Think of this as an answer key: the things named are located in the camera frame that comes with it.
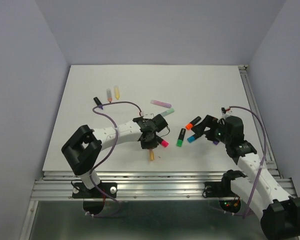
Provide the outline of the gold pastel highlighter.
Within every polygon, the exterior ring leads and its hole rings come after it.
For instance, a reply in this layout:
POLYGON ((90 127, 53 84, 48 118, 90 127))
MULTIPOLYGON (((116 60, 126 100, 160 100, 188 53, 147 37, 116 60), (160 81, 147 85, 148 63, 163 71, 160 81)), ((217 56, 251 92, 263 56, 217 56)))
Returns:
POLYGON ((155 160, 155 154, 152 149, 149 150, 149 160, 154 161, 155 160))

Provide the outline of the yellow pastel highlighter body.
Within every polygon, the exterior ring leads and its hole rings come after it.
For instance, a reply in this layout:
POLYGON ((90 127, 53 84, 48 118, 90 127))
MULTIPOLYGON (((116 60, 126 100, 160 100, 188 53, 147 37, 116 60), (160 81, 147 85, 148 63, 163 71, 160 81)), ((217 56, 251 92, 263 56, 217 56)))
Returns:
POLYGON ((117 85, 114 86, 114 95, 117 100, 120 99, 120 89, 117 85))

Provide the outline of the purple black highlighter body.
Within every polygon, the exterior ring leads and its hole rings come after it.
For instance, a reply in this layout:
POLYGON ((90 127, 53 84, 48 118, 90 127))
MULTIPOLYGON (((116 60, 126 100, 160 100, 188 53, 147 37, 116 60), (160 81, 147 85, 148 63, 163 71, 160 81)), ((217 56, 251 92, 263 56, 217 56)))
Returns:
POLYGON ((93 100, 99 109, 101 109, 101 110, 104 109, 104 106, 98 97, 94 97, 93 100))

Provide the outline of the peach pastel highlighter body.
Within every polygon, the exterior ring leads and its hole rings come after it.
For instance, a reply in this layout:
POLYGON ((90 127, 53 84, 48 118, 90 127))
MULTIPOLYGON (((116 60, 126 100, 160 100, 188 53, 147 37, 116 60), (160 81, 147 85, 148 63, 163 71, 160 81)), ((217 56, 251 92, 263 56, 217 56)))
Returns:
POLYGON ((107 101, 111 103, 113 101, 112 91, 110 88, 106 90, 107 101))

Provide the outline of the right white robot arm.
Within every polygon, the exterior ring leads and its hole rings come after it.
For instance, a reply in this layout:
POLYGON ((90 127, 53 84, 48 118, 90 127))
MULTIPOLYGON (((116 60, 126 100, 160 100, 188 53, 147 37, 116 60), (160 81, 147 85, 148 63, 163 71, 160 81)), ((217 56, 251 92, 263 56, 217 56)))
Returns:
POLYGON ((211 142, 223 143, 227 155, 239 167, 225 172, 219 182, 205 182, 203 197, 239 197, 258 217, 269 240, 300 236, 300 198, 292 197, 270 174, 257 150, 245 140, 241 118, 207 115, 191 130, 195 139, 205 136, 211 142))

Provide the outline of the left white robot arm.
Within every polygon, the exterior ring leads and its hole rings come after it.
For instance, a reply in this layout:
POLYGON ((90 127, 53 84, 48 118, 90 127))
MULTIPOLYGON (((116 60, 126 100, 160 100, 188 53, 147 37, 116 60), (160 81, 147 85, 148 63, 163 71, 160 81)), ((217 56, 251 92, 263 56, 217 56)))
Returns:
POLYGON ((121 125, 107 128, 80 126, 61 148, 61 152, 75 176, 84 184, 90 197, 101 193, 101 180, 93 167, 101 151, 128 142, 140 142, 145 150, 155 149, 158 133, 168 126, 165 118, 158 114, 152 119, 136 117, 121 125))

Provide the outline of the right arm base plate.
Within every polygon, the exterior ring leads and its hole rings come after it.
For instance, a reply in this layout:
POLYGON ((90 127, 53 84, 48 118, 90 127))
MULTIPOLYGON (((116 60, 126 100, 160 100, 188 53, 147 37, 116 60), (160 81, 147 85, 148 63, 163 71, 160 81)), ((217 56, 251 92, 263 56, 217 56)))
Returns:
POLYGON ((229 183, 222 183, 221 181, 206 181, 204 183, 204 190, 202 193, 204 198, 236 198, 237 194, 232 192, 229 183))

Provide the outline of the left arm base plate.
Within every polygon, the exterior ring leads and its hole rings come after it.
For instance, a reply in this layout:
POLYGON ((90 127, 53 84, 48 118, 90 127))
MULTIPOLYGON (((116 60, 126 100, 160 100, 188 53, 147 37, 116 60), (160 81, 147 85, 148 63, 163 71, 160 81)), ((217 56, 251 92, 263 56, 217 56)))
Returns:
MULTIPOLYGON (((73 199, 101 199, 104 195, 95 187, 87 189, 83 182, 71 183, 73 199)), ((101 182, 98 186, 107 195, 116 198, 118 184, 116 182, 101 182)))

